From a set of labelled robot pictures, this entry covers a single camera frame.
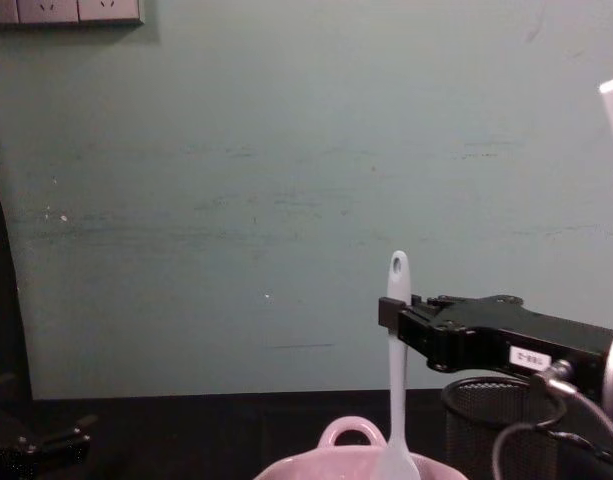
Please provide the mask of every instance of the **black mesh pen holder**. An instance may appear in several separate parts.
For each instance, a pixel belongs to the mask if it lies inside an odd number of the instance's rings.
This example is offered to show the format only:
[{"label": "black mesh pen holder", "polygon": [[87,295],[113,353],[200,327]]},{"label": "black mesh pen holder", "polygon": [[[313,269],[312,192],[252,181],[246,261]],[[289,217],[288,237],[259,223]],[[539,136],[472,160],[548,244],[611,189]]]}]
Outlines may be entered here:
[{"label": "black mesh pen holder", "polygon": [[[547,427],[566,413],[564,403],[531,394],[513,378],[480,377],[451,383],[446,408],[447,463],[469,480],[492,480],[492,452],[501,430],[517,422]],[[509,437],[501,456],[504,480],[556,480],[556,440],[536,431]]]}]

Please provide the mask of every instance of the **teal wall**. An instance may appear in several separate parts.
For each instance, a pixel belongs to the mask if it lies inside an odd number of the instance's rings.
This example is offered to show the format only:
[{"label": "teal wall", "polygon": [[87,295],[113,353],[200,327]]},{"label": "teal wall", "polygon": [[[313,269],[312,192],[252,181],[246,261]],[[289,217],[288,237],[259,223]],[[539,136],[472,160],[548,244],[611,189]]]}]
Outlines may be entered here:
[{"label": "teal wall", "polygon": [[613,327],[613,0],[146,7],[0,33],[38,397],[384,388],[399,248],[423,295]]}]

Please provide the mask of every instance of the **white spatula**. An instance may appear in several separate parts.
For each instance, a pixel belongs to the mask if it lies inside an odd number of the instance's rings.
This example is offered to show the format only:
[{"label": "white spatula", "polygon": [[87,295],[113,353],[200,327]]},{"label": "white spatula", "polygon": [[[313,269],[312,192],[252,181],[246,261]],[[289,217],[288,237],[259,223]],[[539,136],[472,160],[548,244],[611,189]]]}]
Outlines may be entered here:
[{"label": "white spatula", "polygon": [[[393,253],[388,273],[387,296],[410,303],[410,270],[404,252]],[[390,365],[390,439],[379,455],[371,480],[421,480],[406,445],[406,352],[408,346],[388,332]]]}]

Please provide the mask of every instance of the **pink ceramic pot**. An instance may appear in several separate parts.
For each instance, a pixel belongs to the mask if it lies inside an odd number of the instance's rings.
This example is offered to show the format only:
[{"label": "pink ceramic pot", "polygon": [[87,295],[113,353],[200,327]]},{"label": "pink ceramic pot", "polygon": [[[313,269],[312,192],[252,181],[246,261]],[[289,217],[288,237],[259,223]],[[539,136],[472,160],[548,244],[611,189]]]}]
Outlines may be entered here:
[{"label": "pink ceramic pot", "polygon": [[[370,446],[335,446],[337,437],[348,430],[362,432]],[[335,420],[310,452],[285,458],[268,467],[255,480],[370,480],[377,457],[386,446],[379,429],[361,417]],[[411,453],[422,480],[467,480],[454,468]]]}]

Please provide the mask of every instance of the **white label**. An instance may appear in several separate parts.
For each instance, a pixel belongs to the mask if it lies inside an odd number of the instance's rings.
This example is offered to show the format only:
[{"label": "white label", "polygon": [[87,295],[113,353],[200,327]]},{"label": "white label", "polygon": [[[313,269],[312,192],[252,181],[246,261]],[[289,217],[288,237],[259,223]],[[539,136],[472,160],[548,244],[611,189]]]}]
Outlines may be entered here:
[{"label": "white label", "polygon": [[552,361],[553,359],[550,355],[533,352],[525,348],[510,347],[510,363],[513,365],[519,365],[520,367],[541,372],[550,367]]}]

